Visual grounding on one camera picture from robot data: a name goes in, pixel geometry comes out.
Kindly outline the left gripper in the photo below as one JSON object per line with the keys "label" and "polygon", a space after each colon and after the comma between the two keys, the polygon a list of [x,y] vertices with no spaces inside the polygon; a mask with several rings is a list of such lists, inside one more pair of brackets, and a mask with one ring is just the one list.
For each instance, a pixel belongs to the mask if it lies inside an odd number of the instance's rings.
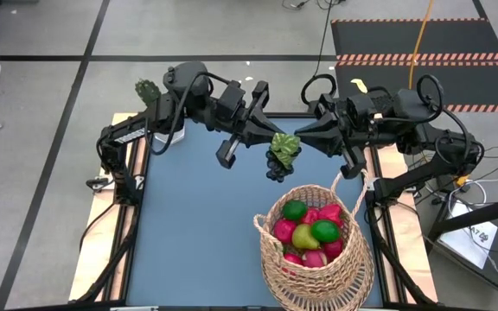
{"label": "left gripper", "polygon": [[262,143],[271,143],[276,134],[284,134],[264,113],[270,99],[268,84],[260,81],[246,106],[246,92],[238,81],[227,83],[218,98],[209,99],[207,129],[225,131],[231,136],[224,140],[215,155],[223,168],[231,168],[236,160],[235,150],[240,144],[247,148]]}

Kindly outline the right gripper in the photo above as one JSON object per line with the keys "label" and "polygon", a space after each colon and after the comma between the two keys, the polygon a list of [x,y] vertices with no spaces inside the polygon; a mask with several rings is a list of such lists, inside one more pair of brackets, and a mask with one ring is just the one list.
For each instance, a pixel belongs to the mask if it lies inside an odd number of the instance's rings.
{"label": "right gripper", "polygon": [[342,156],[345,159],[340,168],[342,176],[353,179],[366,167],[362,149],[374,135],[374,115],[379,111],[366,93],[345,100],[324,93],[318,104],[323,115],[295,130],[295,135],[326,156]]}

